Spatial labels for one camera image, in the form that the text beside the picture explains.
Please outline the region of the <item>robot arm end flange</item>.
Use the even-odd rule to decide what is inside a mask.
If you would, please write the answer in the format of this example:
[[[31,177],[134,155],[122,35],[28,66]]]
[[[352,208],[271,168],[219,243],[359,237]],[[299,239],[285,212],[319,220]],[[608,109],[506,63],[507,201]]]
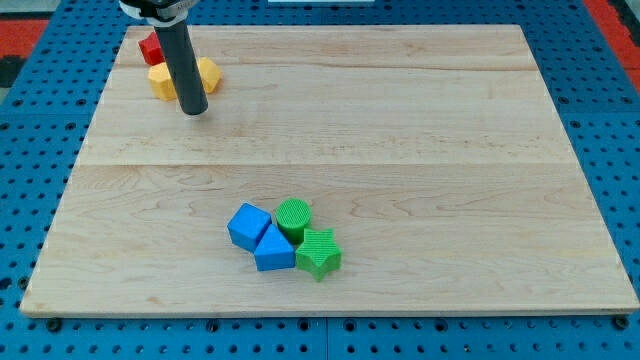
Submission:
[[[120,0],[120,9],[129,17],[145,20],[154,27],[171,27],[184,21],[200,0]]]

